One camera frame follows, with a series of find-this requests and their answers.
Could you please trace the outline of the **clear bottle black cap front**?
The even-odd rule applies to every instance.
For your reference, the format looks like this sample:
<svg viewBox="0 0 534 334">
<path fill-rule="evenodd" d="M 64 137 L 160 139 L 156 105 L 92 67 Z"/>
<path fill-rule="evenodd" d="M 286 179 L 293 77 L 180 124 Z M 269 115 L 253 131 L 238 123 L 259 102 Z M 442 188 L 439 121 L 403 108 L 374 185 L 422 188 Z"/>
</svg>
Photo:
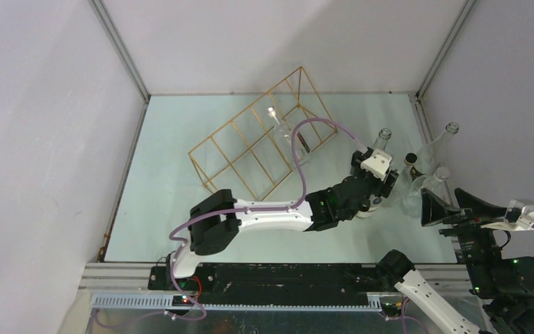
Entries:
<svg viewBox="0 0 534 334">
<path fill-rule="evenodd" d="M 405 155 L 403 165 L 399 171 L 398 178 L 388 198 L 382 200 L 383 207 L 391 207 L 396 205 L 400 199 L 410 188 L 412 177 L 410 176 L 410 169 L 416 163 L 418 157 L 415 153 L 409 152 Z"/>
</svg>

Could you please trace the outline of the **greenish bottle black label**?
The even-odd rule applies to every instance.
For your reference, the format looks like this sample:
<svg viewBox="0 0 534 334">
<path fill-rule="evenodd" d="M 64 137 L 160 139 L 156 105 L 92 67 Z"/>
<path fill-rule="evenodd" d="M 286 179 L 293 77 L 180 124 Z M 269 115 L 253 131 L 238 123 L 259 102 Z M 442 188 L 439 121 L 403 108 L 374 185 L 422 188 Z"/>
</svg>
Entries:
<svg viewBox="0 0 534 334">
<path fill-rule="evenodd" d="M 459 129 L 458 123 L 448 123 L 444 131 L 434 141 L 418 150 L 417 160 L 410 169 L 412 181 L 423 175 L 432 175 L 436 171 L 448 152 L 449 143 L 459 132 Z"/>
</svg>

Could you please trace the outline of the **clear bottle black gold label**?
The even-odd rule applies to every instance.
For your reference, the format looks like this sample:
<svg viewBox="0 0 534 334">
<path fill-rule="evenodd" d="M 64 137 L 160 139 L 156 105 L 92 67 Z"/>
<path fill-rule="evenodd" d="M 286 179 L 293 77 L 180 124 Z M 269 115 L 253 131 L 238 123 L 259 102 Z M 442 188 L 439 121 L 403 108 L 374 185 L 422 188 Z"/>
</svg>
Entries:
<svg viewBox="0 0 534 334">
<path fill-rule="evenodd" d="M 372 150 L 386 150 L 389 139 L 392 136 L 392 131 L 388 128 L 382 128 L 378 132 L 378 136 L 370 146 Z"/>
</svg>

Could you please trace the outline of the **clear bottle silver cap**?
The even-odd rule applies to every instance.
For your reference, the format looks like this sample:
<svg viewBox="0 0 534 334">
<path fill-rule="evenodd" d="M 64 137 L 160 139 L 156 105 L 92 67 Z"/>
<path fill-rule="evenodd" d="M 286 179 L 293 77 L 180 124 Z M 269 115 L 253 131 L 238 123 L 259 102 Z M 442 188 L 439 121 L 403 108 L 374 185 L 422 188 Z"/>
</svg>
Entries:
<svg viewBox="0 0 534 334">
<path fill-rule="evenodd" d="M 277 143 L 278 148 L 284 154 L 286 161 L 291 164 L 292 168 L 295 168 L 296 163 L 294 157 L 297 156 L 301 166 L 306 164 L 312 149 L 308 146 L 302 133 L 298 131 L 295 139 L 292 140 L 294 126 L 282 119 L 274 106 L 267 108 L 267 115 L 274 123 L 272 137 Z"/>
</svg>

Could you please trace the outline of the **clear bottle black cap white label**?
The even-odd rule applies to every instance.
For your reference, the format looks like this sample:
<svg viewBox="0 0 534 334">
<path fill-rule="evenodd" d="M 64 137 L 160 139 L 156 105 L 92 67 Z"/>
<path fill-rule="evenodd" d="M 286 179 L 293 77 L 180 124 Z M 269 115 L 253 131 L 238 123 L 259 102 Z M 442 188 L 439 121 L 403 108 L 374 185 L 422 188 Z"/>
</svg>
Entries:
<svg viewBox="0 0 534 334">
<path fill-rule="evenodd" d="M 366 204 L 363 204 L 356 213 L 355 218 L 366 219 L 373 215 L 373 213 L 381 206 L 382 198 L 378 196 L 371 196 Z"/>
</svg>

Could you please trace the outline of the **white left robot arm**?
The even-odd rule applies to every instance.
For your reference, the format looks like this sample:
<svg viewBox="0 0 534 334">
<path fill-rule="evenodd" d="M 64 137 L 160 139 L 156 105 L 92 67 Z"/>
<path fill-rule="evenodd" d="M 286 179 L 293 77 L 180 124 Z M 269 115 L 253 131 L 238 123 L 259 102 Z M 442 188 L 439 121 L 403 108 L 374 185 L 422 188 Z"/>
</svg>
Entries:
<svg viewBox="0 0 534 334">
<path fill-rule="evenodd" d="M 373 206 L 373 199 L 388 198 L 398 173 L 384 180 L 371 173 L 350 175 L 340 183 L 307 194 L 300 203 L 257 202 L 236 199 L 221 189 L 192 207 L 189 220 L 170 233 L 179 241 L 167 259 L 165 281 L 185 289 L 206 256 L 220 253 L 242 232 L 293 230 L 320 232 L 350 221 Z"/>
</svg>

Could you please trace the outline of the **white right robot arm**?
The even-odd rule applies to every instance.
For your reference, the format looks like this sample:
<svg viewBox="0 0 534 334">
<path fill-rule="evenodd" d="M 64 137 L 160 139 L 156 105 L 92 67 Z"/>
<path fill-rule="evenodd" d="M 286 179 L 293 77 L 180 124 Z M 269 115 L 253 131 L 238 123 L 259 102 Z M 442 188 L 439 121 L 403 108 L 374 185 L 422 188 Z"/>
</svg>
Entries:
<svg viewBox="0 0 534 334">
<path fill-rule="evenodd" d="M 439 233 L 455 237 L 460 245 L 461 263 L 471 283 L 470 294 L 489 304 L 482 309 L 497 333 L 534 333 L 534 257 L 502 256 L 494 238 L 501 230 L 534 231 L 534 202 L 511 200 L 499 207 L 456 188 L 453 206 L 428 189 L 420 191 L 423 227 L 445 224 Z M 417 305 L 444 333 L 481 333 L 438 294 L 398 250 L 389 251 L 376 264 L 376 280 L 387 291 L 400 292 Z"/>
</svg>

